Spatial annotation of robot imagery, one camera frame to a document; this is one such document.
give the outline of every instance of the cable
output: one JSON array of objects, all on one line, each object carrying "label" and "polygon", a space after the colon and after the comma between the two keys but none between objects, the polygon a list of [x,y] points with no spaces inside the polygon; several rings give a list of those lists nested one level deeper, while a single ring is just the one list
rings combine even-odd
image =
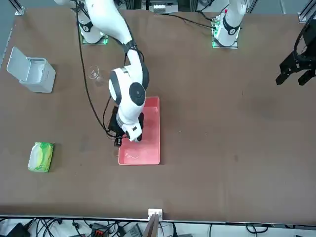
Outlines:
[{"label": "cable", "polygon": [[177,18],[179,18],[179,19],[182,19],[182,20],[191,22],[191,23],[193,23],[193,24],[196,24],[196,25],[199,25],[199,26],[204,26],[204,27],[207,27],[207,28],[216,30],[216,27],[214,27],[214,26],[208,26],[208,25],[205,25],[205,24],[201,24],[201,23],[198,23],[198,22],[189,20],[189,19],[187,19],[187,18],[184,18],[184,17],[182,17],[182,16],[170,15],[170,14],[163,14],[163,15],[166,15],[166,16],[174,16],[174,17],[177,17]]},{"label": "cable", "polygon": [[226,9],[226,7],[228,7],[228,6],[229,6],[229,4],[227,4],[227,6],[225,6],[220,12],[222,13]]},{"label": "cable", "polygon": [[123,226],[120,226],[119,224],[118,224],[118,230],[115,232],[115,234],[114,235],[112,235],[111,237],[114,237],[115,235],[118,235],[118,237],[120,237],[120,235],[119,235],[119,228],[122,228],[122,229],[124,229],[124,227],[125,226],[127,226],[128,224],[130,224],[131,222],[127,222],[125,225],[123,225]]},{"label": "cable", "polygon": [[79,232],[79,230],[78,230],[78,229],[79,229],[79,224],[78,224],[77,222],[75,222],[75,220],[73,220],[72,225],[73,225],[73,227],[76,229],[78,235],[82,237],[82,234],[80,234],[80,232]]},{"label": "cable", "polygon": [[83,221],[86,223],[86,225],[87,225],[87,226],[89,226],[89,228],[90,228],[90,229],[92,229],[93,224],[89,224],[89,223],[87,223],[87,221],[86,221],[85,219],[83,219]]},{"label": "cable", "polygon": [[[249,229],[249,227],[248,227],[249,225],[254,229],[254,231],[251,231],[251,230]],[[257,231],[257,229],[255,228],[254,225],[252,225],[252,224],[246,224],[246,229],[248,230],[248,232],[251,233],[251,234],[253,234],[253,235],[256,235],[256,237],[258,236],[258,234],[262,234],[262,233],[267,232],[267,231],[268,231],[268,228],[269,228],[269,227],[266,227],[266,229],[263,230],[263,231]]]},{"label": "cable", "polygon": [[109,97],[109,99],[108,99],[108,101],[107,101],[107,104],[106,104],[106,106],[105,106],[105,109],[104,109],[104,111],[103,111],[103,115],[102,115],[102,124],[103,124],[104,129],[106,129],[105,124],[104,124],[104,116],[105,116],[105,111],[106,111],[106,110],[107,110],[107,108],[108,108],[108,105],[109,105],[110,99],[111,99],[111,96]]},{"label": "cable", "polygon": [[208,5],[206,5],[206,6],[205,6],[202,10],[200,10],[200,11],[203,11],[203,10],[205,10],[207,7],[211,6],[214,1],[215,1],[215,0],[211,0],[210,3],[209,3]]},{"label": "cable", "polygon": [[297,46],[299,44],[299,42],[301,41],[301,38],[302,38],[302,35],[303,33],[305,32],[305,30],[307,29],[307,27],[309,26],[310,22],[314,19],[316,15],[316,11],[314,11],[314,13],[310,16],[310,18],[308,19],[308,21],[306,22],[306,24],[304,25],[304,27],[302,28],[302,30],[300,31],[296,41],[295,41],[295,44],[294,44],[294,57],[297,59],[297,60],[300,60],[300,61],[312,61],[312,60],[316,60],[316,57],[306,57],[306,56],[302,56],[301,54],[299,55],[297,53]]},{"label": "cable", "polygon": [[37,223],[37,225],[36,225],[36,237],[39,236],[39,233],[40,233],[40,232],[42,231],[42,229],[45,227],[45,225],[43,225],[43,226],[40,228],[40,230],[38,231],[38,229],[39,229],[39,223],[40,223],[41,219],[43,219],[43,218],[39,218],[39,221],[38,221],[38,223]]},{"label": "cable", "polygon": [[54,235],[49,230],[49,226],[54,222],[54,220],[52,222],[50,222],[49,225],[47,225],[47,222],[45,221],[45,219],[41,219],[40,221],[46,227],[46,229],[45,229],[45,231],[43,233],[43,237],[45,237],[47,231],[48,231],[48,234],[49,234],[50,237],[54,237]]},{"label": "cable", "polygon": [[211,230],[212,230],[212,226],[213,226],[213,224],[211,224],[211,225],[209,226],[209,233],[208,233],[208,237],[211,237]]},{"label": "cable", "polygon": [[100,121],[100,119],[99,119],[99,117],[97,115],[97,112],[95,111],[94,106],[92,104],[92,100],[91,100],[91,97],[90,97],[90,94],[89,94],[89,90],[88,90],[87,80],[86,80],[86,76],[85,76],[84,62],[83,62],[83,57],[82,57],[81,40],[80,40],[79,19],[78,19],[78,1],[75,0],[75,2],[76,2],[77,35],[78,35],[79,53],[80,53],[81,67],[82,67],[82,72],[83,72],[83,80],[84,80],[85,92],[86,92],[86,94],[88,96],[88,100],[89,100],[90,106],[92,108],[92,111],[93,111],[96,119],[98,120],[98,123],[103,128],[103,125],[102,125],[102,123],[101,123],[101,121]]},{"label": "cable", "polygon": [[[120,221],[114,222],[114,223],[110,226],[110,228],[111,228],[113,225],[115,225],[115,223],[120,223]],[[101,230],[101,229],[104,229],[104,226],[103,226],[103,227],[100,227],[100,228],[98,228],[98,229],[96,229],[96,230],[94,230],[94,231],[98,231],[98,230]],[[94,234],[94,232],[91,232],[91,234],[89,234],[87,237],[91,237],[93,234]]]},{"label": "cable", "polygon": [[36,219],[37,218],[33,218],[32,220],[30,220],[28,223],[24,225],[24,228],[28,230],[31,227],[31,225],[36,221]]},{"label": "cable", "polygon": [[159,222],[160,228],[161,228],[161,232],[162,232],[162,236],[164,237],[164,232],[163,232],[163,227],[161,225],[161,222]]}]

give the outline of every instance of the plastic cup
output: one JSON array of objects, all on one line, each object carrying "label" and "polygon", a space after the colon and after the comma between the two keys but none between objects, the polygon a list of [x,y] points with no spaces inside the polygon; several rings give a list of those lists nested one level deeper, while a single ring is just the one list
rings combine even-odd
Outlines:
[{"label": "plastic cup", "polygon": [[88,77],[94,82],[96,86],[103,86],[106,84],[106,80],[101,75],[100,69],[98,66],[91,66],[88,69]]}]

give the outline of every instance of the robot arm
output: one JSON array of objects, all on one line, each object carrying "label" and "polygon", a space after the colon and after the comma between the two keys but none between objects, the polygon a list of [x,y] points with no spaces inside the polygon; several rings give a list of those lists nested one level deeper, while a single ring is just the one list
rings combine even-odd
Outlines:
[{"label": "robot arm", "polygon": [[226,13],[220,15],[220,26],[215,39],[225,47],[235,43],[240,30],[240,24],[246,13],[245,0],[230,0]]},{"label": "robot arm", "polygon": [[120,15],[113,0],[55,0],[76,11],[83,37],[87,42],[96,43],[104,34],[119,43],[130,61],[130,65],[111,71],[109,90],[118,105],[113,109],[109,124],[117,137],[124,133],[130,141],[140,141],[142,135],[141,113],[145,105],[145,89],[149,83],[149,72],[140,57],[140,51],[130,28]]},{"label": "robot arm", "polygon": [[86,6],[93,25],[114,38],[123,47],[130,61],[130,65],[111,71],[109,90],[118,105],[117,124],[130,141],[140,141],[142,127],[139,116],[145,105],[148,69],[141,60],[128,24],[113,0],[86,0]]}]

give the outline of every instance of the table surface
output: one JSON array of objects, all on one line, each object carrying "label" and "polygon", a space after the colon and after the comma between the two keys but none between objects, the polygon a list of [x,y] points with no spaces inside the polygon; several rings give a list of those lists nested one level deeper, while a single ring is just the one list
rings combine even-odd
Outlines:
[{"label": "table surface", "polygon": [[[146,218],[161,208],[171,220],[316,224],[316,83],[275,83],[302,28],[297,16],[246,15],[232,50],[213,49],[209,29],[175,17],[122,14],[150,71],[147,96],[160,98],[161,165],[118,165],[84,90],[75,16],[29,8],[0,71],[0,212]],[[13,46],[55,68],[52,93],[6,72]],[[105,78],[124,58],[113,40],[83,56]],[[101,115],[108,89],[89,88]],[[27,169],[37,141],[55,144],[49,173]]]}]

